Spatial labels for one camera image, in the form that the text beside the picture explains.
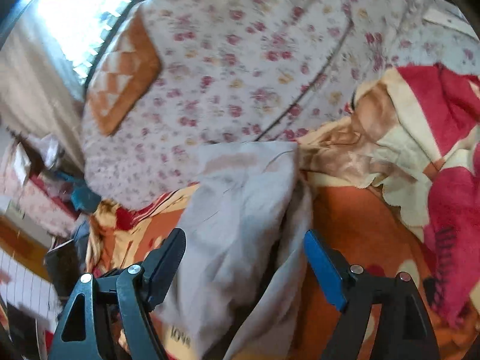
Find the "beige grey jacket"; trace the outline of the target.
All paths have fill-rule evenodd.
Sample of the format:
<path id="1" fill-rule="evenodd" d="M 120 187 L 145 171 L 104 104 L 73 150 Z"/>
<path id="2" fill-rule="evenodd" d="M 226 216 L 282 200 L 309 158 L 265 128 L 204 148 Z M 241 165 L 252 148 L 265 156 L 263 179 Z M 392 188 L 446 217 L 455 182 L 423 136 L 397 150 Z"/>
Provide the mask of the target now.
<path id="1" fill-rule="evenodd" d="M 310 189 L 294 142 L 206 145 L 179 227 L 186 250 L 155 313 L 174 359 L 285 359 L 306 273 Z"/>

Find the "teal plastic bag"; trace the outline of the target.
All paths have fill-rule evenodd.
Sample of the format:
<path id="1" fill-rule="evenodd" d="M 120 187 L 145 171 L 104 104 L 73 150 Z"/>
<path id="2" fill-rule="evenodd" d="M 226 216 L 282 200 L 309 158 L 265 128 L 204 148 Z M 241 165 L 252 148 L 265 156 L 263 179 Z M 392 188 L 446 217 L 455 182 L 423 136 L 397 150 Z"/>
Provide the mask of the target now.
<path id="1" fill-rule="evenodd" d="M 83 211 L 86 214 L 95 213 L 102 197 L 92 191 L 83 178 L 61 171 L 55 172 L 55 174 L 72 186 L 71 202 L 77 211 Z"/>

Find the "pink floral box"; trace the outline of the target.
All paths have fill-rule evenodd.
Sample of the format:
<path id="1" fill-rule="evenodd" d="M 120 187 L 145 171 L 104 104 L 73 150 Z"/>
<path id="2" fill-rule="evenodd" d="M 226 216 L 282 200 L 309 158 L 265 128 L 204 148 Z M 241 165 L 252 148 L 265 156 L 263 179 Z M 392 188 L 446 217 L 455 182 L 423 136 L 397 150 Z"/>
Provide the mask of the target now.
<path id="1" fill-rule="evenodd" d="M 69 238 L 76 229 L 76 219 L 53 202 L 32 180 L 20 183 L 14 170 L 16 143 L 10 143 L 1 158 L 1 196 L 13 204 L 14 218 L 22 214 L 30 218 L 37 226 L 35 235 L 40 235 L 40 228 L 51 236 Z"/>

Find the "beige curtain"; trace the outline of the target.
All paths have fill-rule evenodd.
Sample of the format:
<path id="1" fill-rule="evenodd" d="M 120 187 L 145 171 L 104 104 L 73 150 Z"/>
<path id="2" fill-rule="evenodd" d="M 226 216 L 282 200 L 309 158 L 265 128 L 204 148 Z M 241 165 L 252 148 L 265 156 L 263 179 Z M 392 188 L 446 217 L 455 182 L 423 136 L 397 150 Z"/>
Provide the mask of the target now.
<path id="1" fill-rule="evenodd" d="M 17 133 L 54 135 L 84 169 L 78 102 L 47 54 L 38 22 L 27 13 L 1 48 L 1 121 Z"/>

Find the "orange brown cushion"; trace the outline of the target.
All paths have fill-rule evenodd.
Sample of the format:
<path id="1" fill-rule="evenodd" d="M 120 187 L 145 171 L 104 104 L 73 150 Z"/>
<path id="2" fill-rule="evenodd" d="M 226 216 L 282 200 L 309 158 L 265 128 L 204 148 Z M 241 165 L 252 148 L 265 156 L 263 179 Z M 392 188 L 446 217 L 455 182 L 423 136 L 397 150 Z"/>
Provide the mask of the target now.
<path id="1" fill-rule="evenodd" d="M 118 129 L 161 68 L 138 4 L 100 59 L 87 88 L 86 100 L 100 133 L 109 136 Z"/>

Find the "floral quilt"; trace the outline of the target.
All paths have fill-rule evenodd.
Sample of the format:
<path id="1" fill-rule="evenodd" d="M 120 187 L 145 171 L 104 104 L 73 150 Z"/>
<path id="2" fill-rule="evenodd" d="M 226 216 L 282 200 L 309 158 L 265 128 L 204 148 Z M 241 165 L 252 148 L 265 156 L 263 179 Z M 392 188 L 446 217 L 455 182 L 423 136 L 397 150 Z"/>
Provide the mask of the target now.
<path id="1" fill-rule="evenodd" d="M 479 41 L 429 20 L 435 0 L 145 0 L 160 72 L 111 134 L 82 120 L 87 185 L 138 210 L 192 184 L 199 148 L 293 141 L 346 115 L 385 69 L 479 72 Z"/>

